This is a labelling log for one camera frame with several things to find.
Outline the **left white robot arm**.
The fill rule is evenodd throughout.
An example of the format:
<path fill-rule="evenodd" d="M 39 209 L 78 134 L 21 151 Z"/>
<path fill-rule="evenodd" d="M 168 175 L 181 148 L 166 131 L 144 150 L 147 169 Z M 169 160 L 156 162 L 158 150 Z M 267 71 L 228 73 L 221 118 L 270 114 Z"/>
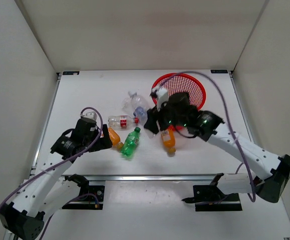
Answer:
<path fill-rule="evenodd" d="M 81 117 L 75 128 L 66 130 L 51 147 L 51 154 L 43 167 L 16 191 L 15 198 L 8 198 L 0 207 L 2 225 L 22 240 L 35 240 L 49 218 L 73 199 L 84 200 L 89 195 L 89 182 L 79 174 L 60 180 L 78 157 L 84 153 L 112 147 L 106 124 L 97 126 L 93 117 Z"/>

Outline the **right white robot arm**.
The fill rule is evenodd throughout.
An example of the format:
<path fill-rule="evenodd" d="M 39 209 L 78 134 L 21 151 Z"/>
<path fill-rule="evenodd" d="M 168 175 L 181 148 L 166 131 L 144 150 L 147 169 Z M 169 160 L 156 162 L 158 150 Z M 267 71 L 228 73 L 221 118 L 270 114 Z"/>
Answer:
<path fill-rule="evenodd" d="M 199 137 L 214 145 L 246 167 L 247 174 L 218 174 L 210 184 L 209 193 L 215 200 L 226 195 L 246 193 L 276 203 L 290 179 L 290 156 L 268 152 L 239 136 L 221 117 L 190 104 L 189 93 L 172 95 L 164 88 L 151 92 L 156 106 L 148 110 L 145 128 L 157 134 L 168 127 L 187 129 L 187 138 Z"/>

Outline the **clear ribbed water bottle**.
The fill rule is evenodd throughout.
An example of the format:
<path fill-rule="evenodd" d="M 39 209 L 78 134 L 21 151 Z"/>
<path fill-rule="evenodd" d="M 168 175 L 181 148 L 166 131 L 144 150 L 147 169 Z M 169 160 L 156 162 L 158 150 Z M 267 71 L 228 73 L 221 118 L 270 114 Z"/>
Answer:
<path fill-rule="evenodd" d="M 122 109 L 131 113 L 138 107 L 148 110 L 150 108 L 148 101 L 140 94 L 134 91 L 128 91 L 128 97 L 122 101 Z"/>

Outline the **green soda bottle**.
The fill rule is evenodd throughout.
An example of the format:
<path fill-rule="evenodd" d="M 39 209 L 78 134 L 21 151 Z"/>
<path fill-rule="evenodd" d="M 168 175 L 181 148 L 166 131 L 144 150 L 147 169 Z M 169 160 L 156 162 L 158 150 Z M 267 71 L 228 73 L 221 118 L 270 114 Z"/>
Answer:
<path fill-rule="evenodd" d="M 124 142 L 123 147 L 121 148 L 121 154 L 125 157 L 131 157 L 138 146 L 140 139 L 139 127 L 135 127 L 132 132 L 130 132 Z"/>

